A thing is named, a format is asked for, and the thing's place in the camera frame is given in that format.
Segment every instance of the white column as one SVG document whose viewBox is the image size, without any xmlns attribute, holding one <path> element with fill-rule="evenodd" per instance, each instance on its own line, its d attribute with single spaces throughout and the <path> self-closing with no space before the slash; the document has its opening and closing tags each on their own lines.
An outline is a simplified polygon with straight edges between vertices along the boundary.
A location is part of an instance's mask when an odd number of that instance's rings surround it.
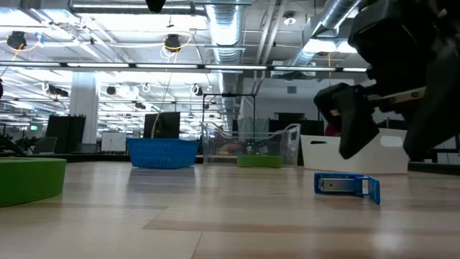
<svg viewBox="0 0 460 259">
<path fill-rule="evenodd" d="M 100 92 L 95 73 L 73 72 L 69 110 L 70 115 L 86 115 L 82 143 L 96 144 Z"/>
</svg>

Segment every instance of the clear plastic bin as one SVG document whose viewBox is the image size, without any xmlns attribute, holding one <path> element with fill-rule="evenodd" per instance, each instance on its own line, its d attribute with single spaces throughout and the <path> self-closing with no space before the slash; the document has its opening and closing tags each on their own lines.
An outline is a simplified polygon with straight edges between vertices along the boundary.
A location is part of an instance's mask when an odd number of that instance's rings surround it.
<svg viewBox="0 0 460 259">
<path fill-rule="evenodd" d="M 297 165 L 300 124 L 277 132 L 226 132 L 209 122 L 201 131 L 205 165 L 236 165 L 239 155 L 280 156 L 284 167 Z"/>
</svg>

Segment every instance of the blue clip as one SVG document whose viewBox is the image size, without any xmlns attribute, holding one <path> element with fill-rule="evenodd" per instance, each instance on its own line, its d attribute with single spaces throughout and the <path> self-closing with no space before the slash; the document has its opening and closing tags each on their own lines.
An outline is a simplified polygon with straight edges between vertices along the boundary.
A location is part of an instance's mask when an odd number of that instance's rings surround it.
<svg viewBox="0 0 460 259">
<path fill-rule="evenodd" d="M 368 192 L 362 191 L 362 181 L 368 181 Z M 380 182 L 371 176 L 358 173 L 315 173 L 316 194 L 343 194 L 359 197 L 368 196 L 380 204 Z"/>
</svg>

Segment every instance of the black monitor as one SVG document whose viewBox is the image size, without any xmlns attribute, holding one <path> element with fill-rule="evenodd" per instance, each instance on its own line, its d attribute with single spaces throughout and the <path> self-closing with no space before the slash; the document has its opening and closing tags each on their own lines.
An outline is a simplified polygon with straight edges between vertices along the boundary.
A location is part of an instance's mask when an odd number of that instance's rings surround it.
<svg viewBox="0 0 460 259">
<path fill-rule="evenodd" d="M 180 112 L 163 112 L 155 127 L 155 138 L 179 138 Z M 146 114 L 144 123 L 144 138 L 152 138 L 152 128 L 158 114 Z"/>
</svg>

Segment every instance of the red object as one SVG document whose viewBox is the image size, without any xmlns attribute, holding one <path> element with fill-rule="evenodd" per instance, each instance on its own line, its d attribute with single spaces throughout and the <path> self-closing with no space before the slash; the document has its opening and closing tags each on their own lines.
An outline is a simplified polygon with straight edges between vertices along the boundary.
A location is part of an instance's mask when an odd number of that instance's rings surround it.
<svg viewBox="0 0 460 259">
<path fill-rule="evenodd" d="M 331 124 L 326 126 L 326 130 L 324 130 L 324 135 L 327 137 L 335 137 L 340 136 L 340 132 L 337 131 Z"/>
</svg>

